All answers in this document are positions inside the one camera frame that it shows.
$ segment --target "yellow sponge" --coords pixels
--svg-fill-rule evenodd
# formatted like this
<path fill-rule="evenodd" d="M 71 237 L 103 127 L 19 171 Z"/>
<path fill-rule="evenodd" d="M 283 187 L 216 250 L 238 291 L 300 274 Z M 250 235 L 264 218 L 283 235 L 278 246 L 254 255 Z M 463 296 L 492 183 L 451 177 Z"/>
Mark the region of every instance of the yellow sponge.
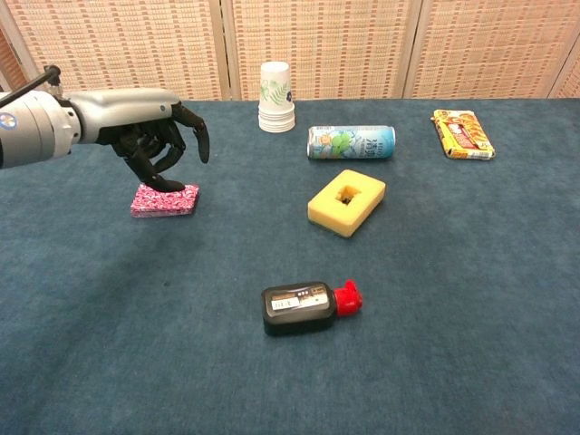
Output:
<path fill-rule="evenodd" d="M 347 169 L 308 203 L 308 219 L 350 237 L 384 198 L 387 185 Z"/>

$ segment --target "black bottle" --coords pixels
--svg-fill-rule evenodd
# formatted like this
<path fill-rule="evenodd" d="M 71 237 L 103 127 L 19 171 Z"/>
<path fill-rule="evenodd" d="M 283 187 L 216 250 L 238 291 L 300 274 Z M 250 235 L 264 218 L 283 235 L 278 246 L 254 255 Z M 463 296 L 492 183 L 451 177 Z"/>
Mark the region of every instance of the black bottle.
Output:
<path fill-rule="evenodd" d="M 332 290 L 320 281 L 278 285 L 262 292 L 264 329 L 269 335 L 300 334 L 332 326 L 336 317 L 356 313 L 363 297 L 347 280 Z"/>

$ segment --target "robotic hand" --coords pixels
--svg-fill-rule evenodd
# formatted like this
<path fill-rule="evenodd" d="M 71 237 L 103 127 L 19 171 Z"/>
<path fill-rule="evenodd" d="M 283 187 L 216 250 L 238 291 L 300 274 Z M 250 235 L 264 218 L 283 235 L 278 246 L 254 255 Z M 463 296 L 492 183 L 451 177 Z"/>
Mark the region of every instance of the robotic hand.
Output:
<path fill-rule="evenodd" d="M 139 180 L 159 192 L 182 190 L 160 172 L 175 165 L 186 144 L 176 122 L 193 129 L 201 161 L 209 160 L 205 122 L 162 89 L 121 89 L 63 94 L 60 70 L 45 68 L 34 81 L 0 93 L 0 169 L 70 154 L 76 143 L 111 145 Z M 32 91 L 48 81 L 49 92 Z M 169 145 L 165 156 L 152 163 Z"/>

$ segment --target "woven screen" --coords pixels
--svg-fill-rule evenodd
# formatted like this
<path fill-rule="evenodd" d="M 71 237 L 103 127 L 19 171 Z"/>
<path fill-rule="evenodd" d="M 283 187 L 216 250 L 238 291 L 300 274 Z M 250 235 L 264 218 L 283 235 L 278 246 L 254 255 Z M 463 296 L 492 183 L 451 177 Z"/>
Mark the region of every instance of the woven screen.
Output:
<path fill-rule="evenodd" d="M 290 64 L 299 100 L 401 97 L 414 0 L 229 1 L 242 100 L 259 98 L 267 61 Z"/>
<path fill-rule="evenodd" d="M 6 0 L 39 71 L 67 91 L 161 87 L 220 100 L 209 1 Z"/>
<path fill-rule="evenodd" d="M 17 89 L 26 84 L 20 63 L 18 63 L 15 54 L 12 52 L 2 29 L 0 29 L 0 71 L 8 81 L 11 89 Z"/>
<path fill-rule="evenodd" d="M 421 16 L 406 97 L 546 97 L 580 1 L 425 0 Z"/>
<path fill-rule="evenodd" d="M 574 66 L 566 76 L 557 96 L 560 98 L 580 97 L 580 56 L 576 57 Z"/>

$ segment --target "pink sponge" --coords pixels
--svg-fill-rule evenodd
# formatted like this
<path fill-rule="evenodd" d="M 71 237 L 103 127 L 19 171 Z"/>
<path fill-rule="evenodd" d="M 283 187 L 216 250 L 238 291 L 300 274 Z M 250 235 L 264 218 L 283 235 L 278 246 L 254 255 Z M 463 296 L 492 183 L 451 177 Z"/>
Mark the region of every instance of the pink sponge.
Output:
<path fill-rule="evenodd" d="M 187 185 L 179 192 L 161 193 L 140 184 L 130 205 L 130 215 L 134 218 L 158 218 L 191 214 L 198 192 L 197 185 Z"/>

